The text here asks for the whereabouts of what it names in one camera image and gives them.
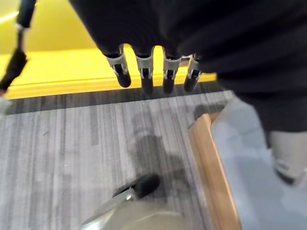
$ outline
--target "metal joint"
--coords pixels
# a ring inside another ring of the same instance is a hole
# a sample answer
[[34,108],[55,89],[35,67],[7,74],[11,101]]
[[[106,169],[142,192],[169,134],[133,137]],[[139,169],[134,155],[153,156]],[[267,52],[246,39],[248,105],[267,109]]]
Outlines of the metal joint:
[[123,70],[123,74],[127,74],[128,66],[127,66],[127,61],[126,61],[126,57],[124,53],[122,53],[119,57],[116,57],[116,58],[110,58],[110,57],[106,57],[106,58],[111,68],[113,69],[114,73],[117,76],[119,75],[119,73],[116,70],[116,65],[120,65]]
[[138,57],[136,56],[136,61],[138,63],[138,68],[141,74],[141,78],[144,79],[144,70],[148,69],[148,79],[153,78],[153,70],[154,70],[154,56],[153,56],[153,50],[150,55],[150,57]]
[[163,64],[164,79],[167,80],[169,70],[172,70],[172,72],[173,72],[172,73],[172,80],[175,79],[176,74],[178,72],[180,62],[181,62],[181,58],[182,57],[180,57],[179,59],[176,59],[176,60],[167,59],[166,56],[165,56],[165,52],[164,52],[164,64]]
[[187,75],[189,79],[192,79],[194,70],[198,71],[197,76],[195,77],[195,80],[198,81],[198,79],[201,77],[200,63],[194,59],[194,56],[191,56]]

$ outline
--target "yellow wall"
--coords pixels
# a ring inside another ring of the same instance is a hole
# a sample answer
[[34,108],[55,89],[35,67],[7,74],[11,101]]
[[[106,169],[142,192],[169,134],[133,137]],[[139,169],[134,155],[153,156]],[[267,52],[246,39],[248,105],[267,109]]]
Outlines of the yellow wall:
[[[19,0],[0,0],[0,74],[16,43],[15,17],[5,19],[18,10]],[[26,34],[28,63],[21,76],[13,82],[8,98],[24,98],[122,89],[106,58],[96,48],[86,29],[66,0],[41,0],[35,7],[32,28]],[[135,56],[125,46],[130,88],[141,86]],[[154,51],[154,85],[162,85],[163,52]],[[176,83],[183,83],[187,67],[180,67]],[[203,74],[200,81],[213,81],[214,74]]]

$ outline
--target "wooden board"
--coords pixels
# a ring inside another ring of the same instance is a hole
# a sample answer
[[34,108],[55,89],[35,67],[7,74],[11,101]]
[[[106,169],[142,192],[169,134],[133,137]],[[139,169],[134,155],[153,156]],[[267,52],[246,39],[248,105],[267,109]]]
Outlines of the wooden board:
[[204,114],[190,128],[189,139],[197,162],[215,230],[242,230],[224,166],[211,135],[217,114]]

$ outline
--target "striped carpet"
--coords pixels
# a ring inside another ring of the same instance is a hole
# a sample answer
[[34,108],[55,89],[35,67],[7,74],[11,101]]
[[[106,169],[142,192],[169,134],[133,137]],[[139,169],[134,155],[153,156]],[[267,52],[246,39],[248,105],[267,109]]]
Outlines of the striped carpet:
[[91,105],[74,107],[80,95],[72,94],[61,96],[58,109],[46,107],[59,105],[56,97],[14,101],[0,122],[0,229],[75,230],[116,188],[147,172],[159,173],[162,184],[146,200],[167,203],[195,230],[210,229],[187,130],[231,97],[89,97]]

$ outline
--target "black fabric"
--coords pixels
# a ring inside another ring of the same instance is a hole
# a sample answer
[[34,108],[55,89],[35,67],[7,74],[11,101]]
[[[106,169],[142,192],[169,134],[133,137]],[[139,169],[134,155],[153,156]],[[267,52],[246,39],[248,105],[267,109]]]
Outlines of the black fabric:
[[130,44],[139,56],[162,45],[176,55],[176,44],[160,33],[155,8],[149,0],[70,0],[88,32],[105,54]]
[[307,1],[179,0],[159,19],[178,52],[197,53],[266,130],[307,131]]

